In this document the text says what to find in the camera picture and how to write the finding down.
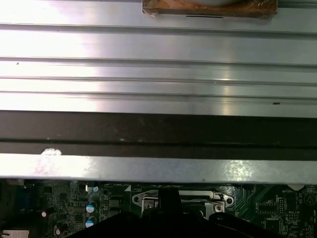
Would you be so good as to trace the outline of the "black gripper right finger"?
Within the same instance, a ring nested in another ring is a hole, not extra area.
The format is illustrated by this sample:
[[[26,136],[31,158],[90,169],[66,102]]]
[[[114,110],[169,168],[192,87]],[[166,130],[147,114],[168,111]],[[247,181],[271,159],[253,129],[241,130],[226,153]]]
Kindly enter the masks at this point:
[[[170,190],[171,227],[185,238],[249,238],[250,223],[226,214],[219,192]]]

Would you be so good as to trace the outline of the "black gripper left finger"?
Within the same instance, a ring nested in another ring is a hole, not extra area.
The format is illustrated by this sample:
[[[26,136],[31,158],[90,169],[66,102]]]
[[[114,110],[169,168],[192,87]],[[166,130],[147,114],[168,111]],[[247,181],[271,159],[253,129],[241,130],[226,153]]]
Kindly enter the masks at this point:
[[[170,218],[170,189],[158,191],[158,207],[151,209],[141,218],[132,212],[119,213],[79,232],[80,238],[104,238],[107,233],[124,236],[134,228],[153,233],[162,228]]]

